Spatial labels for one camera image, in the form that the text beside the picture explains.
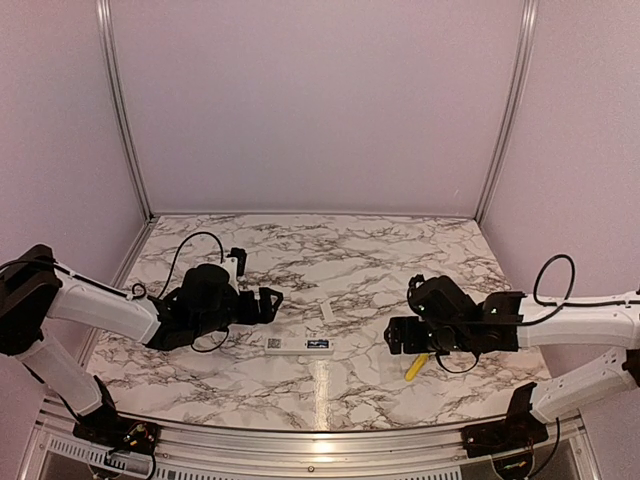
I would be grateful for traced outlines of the yellow handled screwdriver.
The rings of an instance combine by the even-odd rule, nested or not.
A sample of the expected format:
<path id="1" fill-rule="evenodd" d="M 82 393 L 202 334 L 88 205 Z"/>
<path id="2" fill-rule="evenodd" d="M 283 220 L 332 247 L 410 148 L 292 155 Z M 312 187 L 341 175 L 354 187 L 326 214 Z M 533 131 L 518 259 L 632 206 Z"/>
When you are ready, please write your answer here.
<path id="1" fill-rule="evenodd" d="M 419 354 L 406 370 L 404 379 L 406 382 L 412 382 L 429 361 L 431 355 L 428 353 Z"/>

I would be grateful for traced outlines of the white remote control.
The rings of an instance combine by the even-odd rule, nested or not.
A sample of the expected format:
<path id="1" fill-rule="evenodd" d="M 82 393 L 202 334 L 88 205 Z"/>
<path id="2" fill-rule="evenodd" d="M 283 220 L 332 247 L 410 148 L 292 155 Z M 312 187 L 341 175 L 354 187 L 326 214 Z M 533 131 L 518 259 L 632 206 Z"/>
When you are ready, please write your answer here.
<path id="1" fill-rule="evenodd" d="M 265 344 L 265 353 L 268 355 L 281 356 L 307 356 L 307 355 L 331 355 L 334 351 L 334 343 L 330 339 L 328 348 L 308 348 L 308 340 L 322 338 L 268 338 Z"/>

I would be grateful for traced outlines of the white battery cover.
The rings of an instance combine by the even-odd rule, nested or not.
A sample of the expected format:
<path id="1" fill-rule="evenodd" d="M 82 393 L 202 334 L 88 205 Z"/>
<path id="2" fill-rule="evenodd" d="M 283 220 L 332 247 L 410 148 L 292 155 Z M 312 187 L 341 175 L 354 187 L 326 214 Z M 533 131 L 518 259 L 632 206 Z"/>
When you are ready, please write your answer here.
<path id="1" fill-rule="evenodd" d="M 323 319 L 326 323 L 331 323 L 335 321 L 335 315 L 331 306 L 331 302 L 329 300 L 325 300 L 320 304 L 321 313 Z"/>

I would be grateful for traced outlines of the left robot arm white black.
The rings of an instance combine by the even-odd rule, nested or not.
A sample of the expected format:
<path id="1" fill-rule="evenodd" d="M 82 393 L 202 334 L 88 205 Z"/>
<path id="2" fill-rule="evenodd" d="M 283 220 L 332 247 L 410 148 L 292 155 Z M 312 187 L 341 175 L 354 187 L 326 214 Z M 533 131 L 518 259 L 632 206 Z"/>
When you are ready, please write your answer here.
<path id="1" fill-rule="evenodd" d="M 237 324 L 271 323 L 283 301 L 268 287 L 243 291 L 245 252 L 191 268 L 177 288 L 159 298 L 86 278 L 58 263 L 38 244 L 1 267 L 1 352 L 18 360 L 63 401 L 76 437 L 114 449 L 150 453 L 157 424 L 123 417 L 106 385 L 89 374 L 45 329 L 60 320 L 109 331 L 155 351 L 191 346 Z"/>

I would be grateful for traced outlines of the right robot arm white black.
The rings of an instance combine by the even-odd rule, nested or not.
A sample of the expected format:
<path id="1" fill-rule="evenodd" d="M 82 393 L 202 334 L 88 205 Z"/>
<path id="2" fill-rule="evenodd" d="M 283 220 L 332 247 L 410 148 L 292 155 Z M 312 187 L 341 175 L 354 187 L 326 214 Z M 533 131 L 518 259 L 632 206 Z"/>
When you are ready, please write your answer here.
<path id="1" fill-rule="evenodd" d="M 549 345 L 604 346 L 606 352 L 573 371 L 521 390 L 524 410 L 501 419 L 495 438 L 515 448 L 534 431 L 609 395 L 639 386 L 639 295 L 541 300 L 499 291 L 476 303 L 448 276 L 413 277 L 410 315 L 393 317 L 384 340 L 393 355 L 518 352 Z"/>

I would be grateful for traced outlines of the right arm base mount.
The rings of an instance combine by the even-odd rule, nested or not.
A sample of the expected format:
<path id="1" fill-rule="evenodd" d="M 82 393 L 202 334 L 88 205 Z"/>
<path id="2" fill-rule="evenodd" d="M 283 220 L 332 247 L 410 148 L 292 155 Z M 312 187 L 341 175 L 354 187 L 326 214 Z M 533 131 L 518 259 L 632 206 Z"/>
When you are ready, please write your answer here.
<path id="1" fill-rule="evenodd" d="M 501 420 L 468 425 L 461 430 L 463 448 L 469 458 L 532 447 L 549 439 L 546 424 L 531 413 L 535 382 L 517 388 Z"/>

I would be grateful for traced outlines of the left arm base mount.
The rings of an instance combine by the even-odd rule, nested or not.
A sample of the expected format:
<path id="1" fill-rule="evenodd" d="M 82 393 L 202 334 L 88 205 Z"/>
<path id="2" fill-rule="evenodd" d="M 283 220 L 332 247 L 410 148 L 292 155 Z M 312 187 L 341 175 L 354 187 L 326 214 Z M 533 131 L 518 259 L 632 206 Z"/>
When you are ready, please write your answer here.
<path id="1" fill-rule="evenodd" d="M 114 451 L 154 454 L 159 425 L 121 416 L 107 387 L 97 376 L 94 380 L 99 388 L 100 403 L 94 411 L 75 416 L 73 435 Z"/>

